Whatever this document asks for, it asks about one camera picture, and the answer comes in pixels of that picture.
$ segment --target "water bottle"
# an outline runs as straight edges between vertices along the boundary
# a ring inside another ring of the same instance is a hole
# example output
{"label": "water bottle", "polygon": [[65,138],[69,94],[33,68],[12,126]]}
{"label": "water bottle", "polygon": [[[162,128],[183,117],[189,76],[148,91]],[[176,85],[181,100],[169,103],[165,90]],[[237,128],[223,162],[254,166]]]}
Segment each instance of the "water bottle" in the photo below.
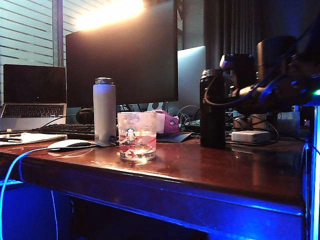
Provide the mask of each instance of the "water bottle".
{"label": "water bottle", "polygon": [[205,91],[211,81],[207,97],[211,102],[221,103],[225,97],[225,81],[221,70],[205,69],[200,79],[200,144],[203,147],[223,149],[226,145],[225,109],[205,102]]}
{"label": "water bottle", "polygon": [[94,141],[108,145],[116,136],[116,86],[112,78],[98,77],[93,85]]}

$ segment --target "blue cable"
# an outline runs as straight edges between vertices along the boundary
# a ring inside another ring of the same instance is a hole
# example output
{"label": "blue cable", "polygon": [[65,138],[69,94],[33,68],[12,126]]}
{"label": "blue cable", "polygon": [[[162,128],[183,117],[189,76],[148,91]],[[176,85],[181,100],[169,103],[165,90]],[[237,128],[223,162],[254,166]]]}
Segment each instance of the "blue cable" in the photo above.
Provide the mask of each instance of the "blue cable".
{"label": "blue cable", "polygon": [[25,180],[24,180],[24,177],[22,175],[22,161],[21,161],[21,158],[19,160],[19,177],[20,177],[20,181],[24,183]]}
{"label": "blue cable", "polygon": [[54,220],[55,220],[55,235],[56,235],[56,240],[58,240],[58,220],[57,220],[57,212],[56,212],[55,197],[54,197],[53,190],[51,190],[51,196],[52,196],[53,212],[54,212]]}
{"label": "blue cable", "polygon": [[[86,149],[86,148],[92,148],[95,145],[89,145],[89,146],[74,146],[74,147],[52,147],[52,148],[48,148],[48,147],[44,147],[44,148],[38,148],[38,149],[34,149],[34,150],[30,150],[30,151],[26,151],[22,154],[20,154],[19,156],[17,156],[11,163],[11,165],[9,166],[8,172],[5,175],[4,181],[3,181],[3,185],[2,185],[2,189],[1,189],[1,193],[0,193],[0,240],[4,240],[4,236],[3,236],[3,221],[2,221],[2,214],[3,214],[3,203],[4,203],[4,194],[5,194],[5,189],[6,189],[6,185],[8,183],[8,179],[9,176],[11,174],[12,169],[14,168],[14,165],[21,160],[23,157],[25,157],[26,155],[36,152],[36,151],[41,151],[41,150],[56,150],[56,149]],[[22,178],[22,172],[21,172],[21,166],[19,166],[19,174],[21,179]],[[57,231],[57,239],[58,239],[58,222],[57,222],[57,216],[56,216],[56,207],[55,207],[55,202],[54,202],[54,198],[52,195],[52,200],[53,200],[53,207],[54,207],[54,216],[55,216],[55,221],[56,221],[56,231]]]}
{"label": "blue cable", "polygon": [[16,162],[18,162],[20,159],[22,159],[24,156],[32,153],[32,152],[36,152],[36,151],[40,151],[40,150],[47,150],[48,148],[39,148],[39,149],[34,149],[34,150],[30,150],[30,151],[26,151],[24,153],[22,153],[21,155],[17,156],[13,162],[11,163],[11,165],[9,166],[8,172],[5,175],[4,181],[3,181],[3,185],[2,185],[2,189],[1,189],[1,193],[0,193],[0,240],[4,240],[3,237],[3,225],[2,225],[2,213],[3,213],[3,203],[4,203],[4,194],[5,194],[5,189],[6,189],[6,184],[8,182],[9,176],[11,174],[12,169],[14,168],[14,165],[16,164]]}

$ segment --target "black cylinder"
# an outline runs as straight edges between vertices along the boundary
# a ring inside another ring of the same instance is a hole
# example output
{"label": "black cylinder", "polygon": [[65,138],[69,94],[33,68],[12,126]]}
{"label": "black cylinder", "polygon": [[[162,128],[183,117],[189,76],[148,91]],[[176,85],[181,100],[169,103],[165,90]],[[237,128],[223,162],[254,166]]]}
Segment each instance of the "black cylinder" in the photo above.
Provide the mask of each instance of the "black cylinder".
{"label": "black cylinder", "polygon": [[[268,72],[276,65],[283,54],[288,53],[290,56],[295,53],[296,48],[291,49],[291,47],[296,40],[293,36],[276,36],[265,39],[257,44],[259,82],[267,76]],[[260,85],[260,87],[265,87],[276,77],[286,74],[289,68],[288,64],[289,59],[284,59],[280,66],[272,72],[268,81]]]}
{"label": "black cylinder", "polygon": [[220,69],[206,69],[200,79],[200,144],[203,147],[223,149],[225,137],[225,109],[204,101],[205,91],[211,81],[213,84],[207,92],[207,99],[221,103],[225,97],[225,81]]}

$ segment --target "computer mouse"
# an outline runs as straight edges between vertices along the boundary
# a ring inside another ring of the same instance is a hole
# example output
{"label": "computer mouse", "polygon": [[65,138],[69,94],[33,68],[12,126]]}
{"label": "computer mouse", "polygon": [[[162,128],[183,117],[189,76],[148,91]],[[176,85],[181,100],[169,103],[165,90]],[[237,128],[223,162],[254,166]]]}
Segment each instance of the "computer mouse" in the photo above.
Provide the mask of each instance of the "computer mouse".
{"label": "computer mouse", "polygon": [[81,139],[66,139],[62,141],[57,141],[50,144],[47,148],[51,151],[70,151],[70,150],[77,150],[81,149],[81,147],[88,147],[88,146],[95,146],[94,142],[81,140]]}

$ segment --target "white water bottle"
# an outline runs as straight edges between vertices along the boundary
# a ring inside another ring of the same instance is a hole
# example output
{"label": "white water bottle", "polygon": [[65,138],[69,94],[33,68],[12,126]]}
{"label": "white water bottle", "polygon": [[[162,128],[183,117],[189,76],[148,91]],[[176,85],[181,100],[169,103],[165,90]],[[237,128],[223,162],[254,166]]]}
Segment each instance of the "white water bottle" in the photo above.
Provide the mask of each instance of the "white water bottle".
{"label": "white water bottle", "polygon": [[94,141],[108,145],[116,136],[116,86],[112,78],[98,77],[93,85]]}

